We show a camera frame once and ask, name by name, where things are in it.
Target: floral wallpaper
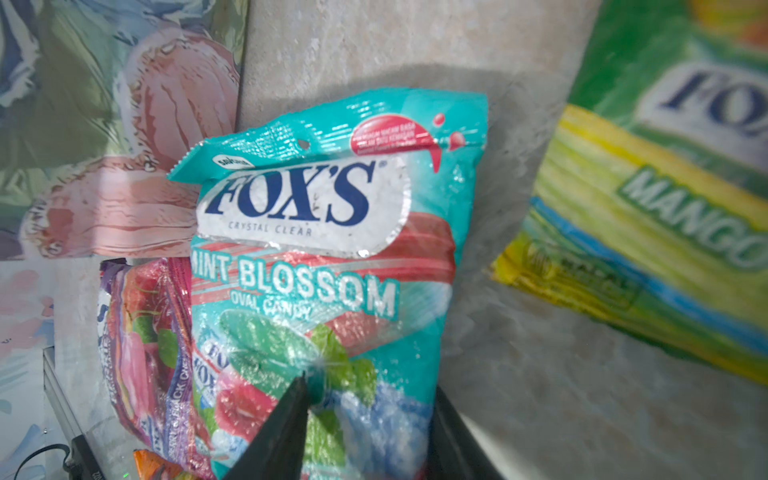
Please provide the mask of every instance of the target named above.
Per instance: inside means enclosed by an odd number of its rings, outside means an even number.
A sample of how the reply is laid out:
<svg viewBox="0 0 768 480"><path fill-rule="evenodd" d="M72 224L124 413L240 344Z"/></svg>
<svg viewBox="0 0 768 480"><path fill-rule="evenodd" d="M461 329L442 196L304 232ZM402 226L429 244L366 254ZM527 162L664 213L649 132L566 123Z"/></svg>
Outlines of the floral wallpaper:
<svg viewBox="0 0 768 480"><path fill-rule="evenodd" d="M237 114L247 0L0 0L0 259L184 256L165 174Z"/></svg>
<svg viewBox="0 0 768 480"><path fill-rule="evenodd" d="M0 269L0 480L46 445L42 349L53 345L51 263L6 262ZM29 462L18 480L45 474L43 458Z"/></svg>

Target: candy bag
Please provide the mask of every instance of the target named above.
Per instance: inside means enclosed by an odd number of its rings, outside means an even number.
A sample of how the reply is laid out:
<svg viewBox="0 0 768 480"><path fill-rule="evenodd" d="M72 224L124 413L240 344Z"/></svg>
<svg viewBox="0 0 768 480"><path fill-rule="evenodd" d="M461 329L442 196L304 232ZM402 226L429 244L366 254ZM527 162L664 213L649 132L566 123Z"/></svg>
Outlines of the candy bag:
<svg viewBox="0 0 768 480"><path fill-rule="evenodd" d="M194 444L188 258L101 263L98 349L123 427L153 452L202 478L210 460Z"/></svg>
<svg viewBox="0 0 768 480"><path fill-rule="evenodd" d="M206 140L192 244L194 406L222 478L307 377L305 478L420 478L472 212L480 94L370 91Z"/></svg>
<svg viewBox="0 0 768 480"><path fill-rule="evenodd" d="M498 280L768 384L768 3L605 2Z"/></svg>
<svg viewBox="0 0 768 480"><path fill-rule="evenodd" d="M198 480L198 477L185 472L179 465L149 450L135 451L134 461L139 480Z"/></svg>

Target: teal candy bag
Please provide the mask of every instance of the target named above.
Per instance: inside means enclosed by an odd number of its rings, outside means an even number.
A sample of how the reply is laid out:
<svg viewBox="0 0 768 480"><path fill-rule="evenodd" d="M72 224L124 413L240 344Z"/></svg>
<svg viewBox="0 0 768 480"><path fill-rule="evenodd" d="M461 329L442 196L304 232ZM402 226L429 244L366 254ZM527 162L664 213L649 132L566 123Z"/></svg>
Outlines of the teal candy bag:
<svg viewBox="0 0 768 480"><path fill-rule="evenodd" d="M388 88L197 145L195 441L222 478L288 385L303 478L424 476L440 337L485 148L484 95Z"/></svg>

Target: berry candy bag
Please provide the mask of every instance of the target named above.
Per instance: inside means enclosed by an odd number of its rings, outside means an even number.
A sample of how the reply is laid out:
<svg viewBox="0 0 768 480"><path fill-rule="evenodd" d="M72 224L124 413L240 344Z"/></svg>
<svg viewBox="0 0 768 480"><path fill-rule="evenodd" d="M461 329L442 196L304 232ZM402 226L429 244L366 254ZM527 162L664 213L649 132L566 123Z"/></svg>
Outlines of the berry candy bag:
<svg viewBox="0 0 768 480"><path fill-rule="evenodd" d="M226 475L291 381L305 478L421 478L484 95L369 91L197 145L197 448Z"/></svg>
<svg viewBox="0 0 768 480"><path fill-rule="evenodd" d="M98 345L121 424L161 457L210 478L191 408L190 262L101 263Z"/></svg>

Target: red label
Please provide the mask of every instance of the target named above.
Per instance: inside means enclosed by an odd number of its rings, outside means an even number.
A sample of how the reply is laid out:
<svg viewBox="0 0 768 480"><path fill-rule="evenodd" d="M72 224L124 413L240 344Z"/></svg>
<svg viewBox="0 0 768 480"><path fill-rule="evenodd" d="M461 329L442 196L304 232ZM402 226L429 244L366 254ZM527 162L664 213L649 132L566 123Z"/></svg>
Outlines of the red label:
<svg viewBox="0 0 768 480"><path fill-rule="evenodd" d="M435 138L424 127L401 115L380 115L362 122L349 142L357 155L429 150L435 173L440 170L442 151Z"/></svg>

